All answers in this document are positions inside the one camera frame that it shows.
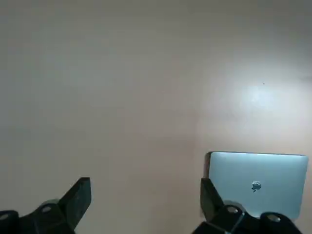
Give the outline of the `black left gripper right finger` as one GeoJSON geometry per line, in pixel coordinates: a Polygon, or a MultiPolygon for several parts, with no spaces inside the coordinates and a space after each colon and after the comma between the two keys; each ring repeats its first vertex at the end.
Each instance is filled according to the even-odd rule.
{"type": "Polygon", "coordinates": [[[286,216],[264,212],[259,218],[235,204],[224,204],[209,178],[200,182],[200,206],[205,221],[193,234],[300,234],[301,231],[286,216]]]}

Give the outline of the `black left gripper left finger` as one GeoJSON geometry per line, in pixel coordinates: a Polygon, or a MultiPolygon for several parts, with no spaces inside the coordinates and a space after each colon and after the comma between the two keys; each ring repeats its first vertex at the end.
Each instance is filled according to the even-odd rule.
{"type": "Polygon", "coordinates": [[[81,177],[59,200],[46,202],[33,212],[0,212],[2,234],[74,234],[92,201],[91,180],[81,177]]]}

